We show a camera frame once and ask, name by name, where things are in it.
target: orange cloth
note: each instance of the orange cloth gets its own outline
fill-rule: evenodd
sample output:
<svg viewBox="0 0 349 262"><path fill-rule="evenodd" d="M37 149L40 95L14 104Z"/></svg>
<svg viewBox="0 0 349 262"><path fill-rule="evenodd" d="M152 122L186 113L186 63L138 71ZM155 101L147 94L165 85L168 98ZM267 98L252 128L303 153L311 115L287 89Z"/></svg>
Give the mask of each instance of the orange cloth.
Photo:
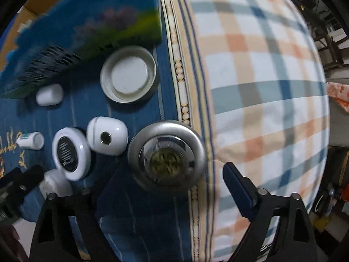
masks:
<svg viewBox="0 0 349 262"><path fill-rule="evenodd" d="M341 199L342 199L343 201L349 202L349 184L348 184L347 187L343 190Z"/></svg>
<svg viewBox="0 0 349 262"><path fill-rule="evenodd" d="M349 85L327 82L327 93L349 114Z"/></svg>

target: metal screw head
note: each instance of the metal screw head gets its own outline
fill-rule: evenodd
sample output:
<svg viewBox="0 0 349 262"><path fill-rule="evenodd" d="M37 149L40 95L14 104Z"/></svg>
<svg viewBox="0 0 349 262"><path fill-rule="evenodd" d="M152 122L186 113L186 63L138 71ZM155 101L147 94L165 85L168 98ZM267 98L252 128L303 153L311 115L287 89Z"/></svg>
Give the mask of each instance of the metal screw head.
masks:
<svg viewBox="0 0 349 262"><path fill-rule="evenodd" d="M334 195L335 195L335 193L336 193L336 192L335 192L335 190L334 190L334 188L333 188L333 189L331 189L331 190L329 191L329 193L328 193L328 194L329 194L329 196L330 196L330 197L332 197L332 198L333 198L333 197L334 197Z"/></svg>
<svg viewBox="0 0 349 262"><path fill-rule="evenodd" d="M90 189L89 188L83 188L82 190L81 190L81 194L82 195L88 195L88 194L90 194Z"/></svg>
<svg viewBox="0 0 349 262"><path fill-rule="evenodd" d="M301 196L298 193L292 193L291 194L292 198L296 199L296 200L300 200Z"/></svg>
<svg viewBox="0 0 349 262"><path fill-rule="evenodd" d="M268 191L264 188L258 188L258 193L265 196L266 194L268 194Z"/></svg>
<svg viewBox="0 0 349 262"><path fill-rule="evenodd" d="M57 196L57 194L56 193L50 193L50 194L48 194L48 196L47 196L47 198L49 199L49 200L53 200L53 199L55 199L55 198L57 198L58 196Z"/></svg>

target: cardboard box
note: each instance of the cardboard box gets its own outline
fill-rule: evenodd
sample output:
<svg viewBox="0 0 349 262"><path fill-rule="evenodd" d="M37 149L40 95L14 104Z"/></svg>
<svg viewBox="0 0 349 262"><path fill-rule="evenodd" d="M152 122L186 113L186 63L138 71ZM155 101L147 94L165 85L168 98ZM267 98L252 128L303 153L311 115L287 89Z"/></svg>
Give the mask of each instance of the cardboard box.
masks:
<svg viewBox="0 0 349 262"><path fill-rule="evenodd" d="M37 15L22 8L15 17L15 21L9 30L5 41L0 51L0 72L2 72L7 65L7 54L12 50L17 49L16 38L19 33L27 26L30 26L32 22L37 18Z"/></svg>
<svg viewBox="0 0 349 262"><path fill-rule="evenodd" d="M41 16L21 34L17 23L25 23L17 17L9 35L12 47L2 52L6 66L0 67L0 97L24 98L81 61L161 41L159 0L57 1L28 0L26 12Z"/></svg>

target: black label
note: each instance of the black label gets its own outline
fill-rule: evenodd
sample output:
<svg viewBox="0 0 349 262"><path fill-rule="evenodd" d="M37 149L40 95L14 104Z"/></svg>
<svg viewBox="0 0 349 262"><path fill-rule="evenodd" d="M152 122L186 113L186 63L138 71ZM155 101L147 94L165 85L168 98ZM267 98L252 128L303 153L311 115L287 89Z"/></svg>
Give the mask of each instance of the black label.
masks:
<svg viewBox="0 0 349 262"><path fill-rule="evenodd" d="M57 146L58 160L67 171L73 172L77 168L77 154L73 142L67 138L62 137L58 141Z"/></svg>

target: white container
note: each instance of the white container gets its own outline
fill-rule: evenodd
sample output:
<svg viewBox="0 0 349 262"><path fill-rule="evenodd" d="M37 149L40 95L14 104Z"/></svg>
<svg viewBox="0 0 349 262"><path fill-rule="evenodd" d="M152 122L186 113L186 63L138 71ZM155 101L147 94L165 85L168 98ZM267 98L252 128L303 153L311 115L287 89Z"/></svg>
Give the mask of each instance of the white container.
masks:
<svg viewBox="0 0 349 262"><path fill-rule="evenodd" d="M63 88L59 84L44 86L36 93L36 102L42 107L59 104L62 100Z"/></svg>
<svg viewBox="0 0 349 262"><path fill-rule="evenodd" d="M40 150L44 146L45 140L40 132L34 132L20 135L16 143L23 149Z"/></svg>
<svg viewBox="0 0 349 262"><path fill-rule="evenodd" d="M44 180L41 181L39 188L45 199L50 193L56 193L58 197L73 195L69 181L59 169L52 169L45 172Z"/></svg>
<svg viewBox="0 0 349 262"><path fill-rule="evenodd" d="M128 144L127 127L115 118L93 118L87 126L86 135L91 150L105 155L119 156Z"/></svg>
<svg viewBox="0 0 349 262"><path fill-rule="evenodd" d="M56 133L52 155L56 167L70 181L78 181L90 170L91 150L85 135L77 128L66 127Z"/></svg>

